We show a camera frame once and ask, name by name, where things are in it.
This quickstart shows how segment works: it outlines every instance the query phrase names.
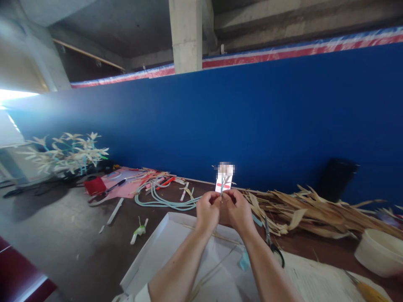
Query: finger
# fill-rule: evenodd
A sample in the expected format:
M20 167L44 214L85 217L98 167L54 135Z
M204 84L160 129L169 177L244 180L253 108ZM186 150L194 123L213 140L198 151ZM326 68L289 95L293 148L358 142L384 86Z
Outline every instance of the finger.
M227 193L229 196L234 197L237 202L244 198L242 193L235 189L225 190L224 192Z
M220 193L215 192L215 191L209 191L209 192L206 192L206 193L203 194L203 196L201 197L200 201L201 202L209 202L209 203L211 203L210 200L212 198L216 199L219 196L220 196Z
M211 203L212 207L220 208L221 207L221 198L220 198L220 196L210 199L210 203Z
M222 200L223 202L225 202L227 208L235 208L235 204L232 201L232 198L225 192L222 193Z

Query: wooden table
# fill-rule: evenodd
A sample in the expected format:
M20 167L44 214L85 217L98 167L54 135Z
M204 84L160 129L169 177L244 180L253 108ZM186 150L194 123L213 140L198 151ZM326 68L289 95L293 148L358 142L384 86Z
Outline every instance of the wooden table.
M172 183L159 194L168 200L179 200L182 187ZM213 185L191 182L194 196L214 190ZM10 191L0 189L0 196ZM120 281L145 242L170 208L149 208L125 199L110 226L106 225L118 198L96 208L86 203L83 187L58 185L42 196L33 191L0 200L0 236L43 271L71 301L110 302L122 292ZM140 195L141 201L152 200ZM196 210L185 212L196 215ZM147 233L130 245L138 216L149 219ZM258 228L264 237L263 228ZM383 279L365 269L355 258L358 244L353 239L325 239L305 231L296 231L273 241L285 251L319 260L358 273L385 288L394 302L403 301L402 283Z

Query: white bucket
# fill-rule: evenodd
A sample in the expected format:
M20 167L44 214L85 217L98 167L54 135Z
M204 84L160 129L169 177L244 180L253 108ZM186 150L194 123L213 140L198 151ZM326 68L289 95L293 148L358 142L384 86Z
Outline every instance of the white bucket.
M381 277L403 273L403 241L375 229L366 229L354 256Z

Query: white tube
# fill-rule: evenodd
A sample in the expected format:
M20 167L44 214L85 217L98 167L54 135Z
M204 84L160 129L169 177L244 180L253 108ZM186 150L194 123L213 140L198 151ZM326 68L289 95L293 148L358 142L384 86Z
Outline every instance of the white tube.
M189 186L189 183L187 182L187 183L186 183L186 186L185 186L185 189L187 189L188 186ZM185 194L186 194L186 190L185 190L185 189L183 189L183 194L182 194L182 197L181 197L181 201L183 201L183 199L185 198Z
M137 234L133 234L133 238L131 238L130 244L133 245L136 242Z
M123 199L124 199L124 198L121 198L121 199L119 200L118 205L117 205L116 208L113 210L112 215L110 216L108 222L106 223L107 225L110 225L110 224L112 223L113 219L114 219L115 216L116 216L116 213L118 212L119 208L122 206Z

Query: forearm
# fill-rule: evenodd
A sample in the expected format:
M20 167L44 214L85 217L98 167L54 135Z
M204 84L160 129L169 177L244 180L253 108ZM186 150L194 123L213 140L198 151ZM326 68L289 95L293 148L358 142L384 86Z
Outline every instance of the forearm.
M186 301L192 291L210 235L200 230L194 230L189 234L167 264L149 282L152 302Z
M300 294L257 232L242 234L262 301L303 302Z

